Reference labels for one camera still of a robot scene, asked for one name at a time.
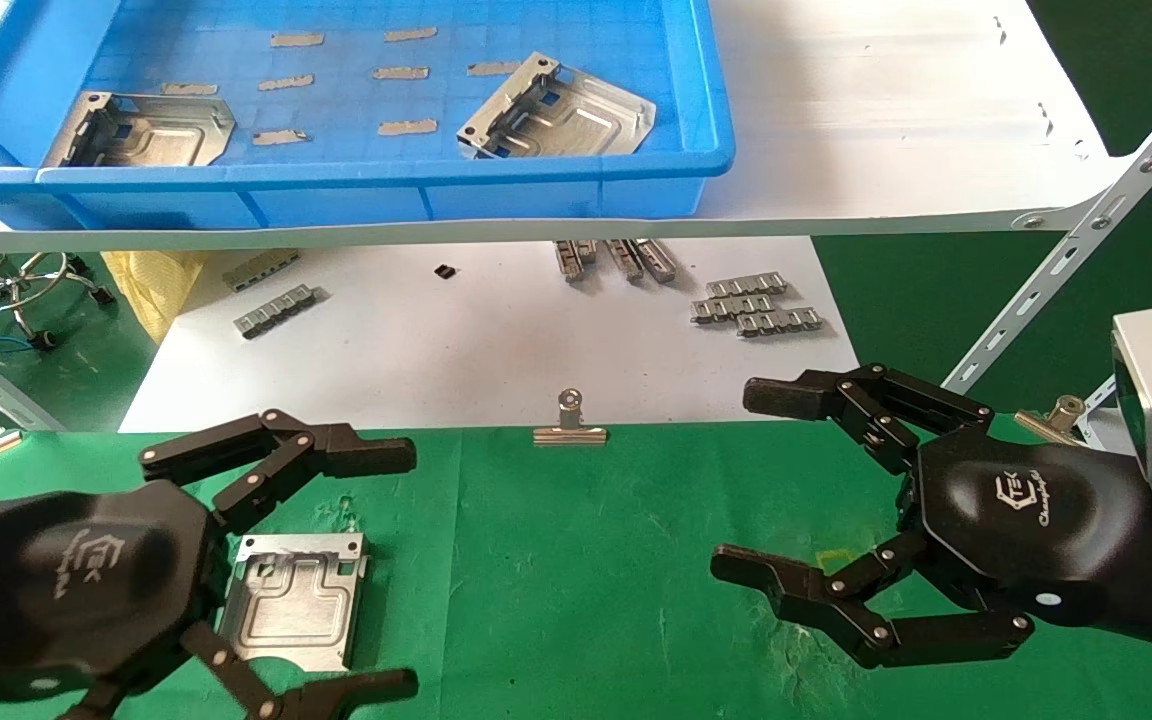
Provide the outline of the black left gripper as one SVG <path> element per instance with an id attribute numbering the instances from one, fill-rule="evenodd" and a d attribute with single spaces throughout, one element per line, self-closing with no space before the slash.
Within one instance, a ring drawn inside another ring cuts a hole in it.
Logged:
<path id="1" fill-rule="evenodd" d="M 168 480 L 0 500 L 0 700 L 168 679 L 184 630 L 214 614 L 223 546 Z"/>

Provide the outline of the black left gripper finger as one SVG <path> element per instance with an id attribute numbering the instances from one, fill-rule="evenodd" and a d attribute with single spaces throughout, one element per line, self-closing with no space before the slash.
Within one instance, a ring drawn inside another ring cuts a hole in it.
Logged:
<path id="1" fill-rule="evenodd" d="M 160 632 L 65 629 L 56 637 L 56 665 L 84 679 L 82 700 L 65 719 L 111 719 L 129 694 L 146 691 L 192 655 L 238 703 L 248 719 L 347 719 L 353 710 L 407 700 L 419 692 L 410 667 L 329 676 L 275 694 L 209 620 Z"/>
<path id="2" fill-rule="evenodd" d="M 212 516 L 223 530 L 252 530 L 316 477 L 380 477 L 416 465 L 411 439 L 365 439 L 347 423 L 306 424 L 276 409 L 141 452 L 143 478 L 179 487 L 247 468 L 212 498 Z"/>

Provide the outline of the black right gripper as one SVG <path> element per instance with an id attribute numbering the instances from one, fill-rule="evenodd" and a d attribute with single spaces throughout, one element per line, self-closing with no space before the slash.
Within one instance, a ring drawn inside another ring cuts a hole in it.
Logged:
<path id="1" fill-rule="evenodd" d="M 760 591 L 776 619 L 827 635 L 864 669 L 1009 659 L 1034 632 L 1023 612 L 1058 626 L 1112 626 L 1149 588 L 1149 488 L 1129 457 L 1001 441 L 979 432 L 995 418 L 991 407 L 882 364 L 751 378 L 742 406 L 835 420 L 888 473 L 914 468 L 905 521 L 918 530 L 835 574 L 733 544 L 710 556 L 714 578 Z M 909 427 L 943 437 L 916 455 Z M 869 609 L 914 571 L 963 611 L 887 619 Z"/>

